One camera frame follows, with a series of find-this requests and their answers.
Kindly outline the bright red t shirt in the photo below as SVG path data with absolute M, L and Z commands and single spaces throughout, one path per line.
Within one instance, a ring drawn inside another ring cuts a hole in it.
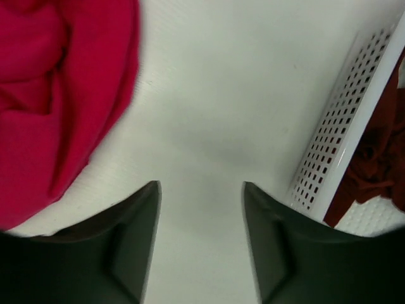
M 129 106 L 138 1 L 1 2 L 1 229 L 58 201 Z

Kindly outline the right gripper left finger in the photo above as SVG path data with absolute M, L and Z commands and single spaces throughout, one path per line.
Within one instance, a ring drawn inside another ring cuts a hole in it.
M 1 233 L 2 303 L 140 303 L 161 203 L 158 181 L 52 236 Z

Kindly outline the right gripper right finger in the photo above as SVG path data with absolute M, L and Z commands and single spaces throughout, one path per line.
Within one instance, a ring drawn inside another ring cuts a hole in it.
M 243 189 L 261 303 L 403 303 L 404 229 L 359 237 L 316 222 L 252 182 Z

